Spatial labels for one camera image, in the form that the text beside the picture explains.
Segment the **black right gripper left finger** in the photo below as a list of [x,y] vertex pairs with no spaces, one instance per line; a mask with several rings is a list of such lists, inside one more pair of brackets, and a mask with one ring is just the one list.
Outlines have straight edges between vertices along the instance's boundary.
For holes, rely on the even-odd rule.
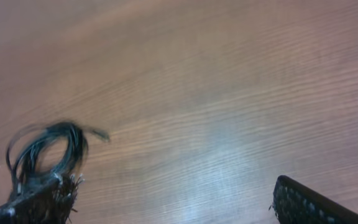
[[43,184],[15,195],[0,206],[0,224],[66,224],[76,212],[82,175],[51,176]]

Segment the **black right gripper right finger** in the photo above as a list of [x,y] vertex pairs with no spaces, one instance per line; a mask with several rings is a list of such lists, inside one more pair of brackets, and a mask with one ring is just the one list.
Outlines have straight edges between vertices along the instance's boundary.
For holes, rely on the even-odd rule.
[[284,224],[358,224],[358,213],[286,175],[277,178],[270,208]]

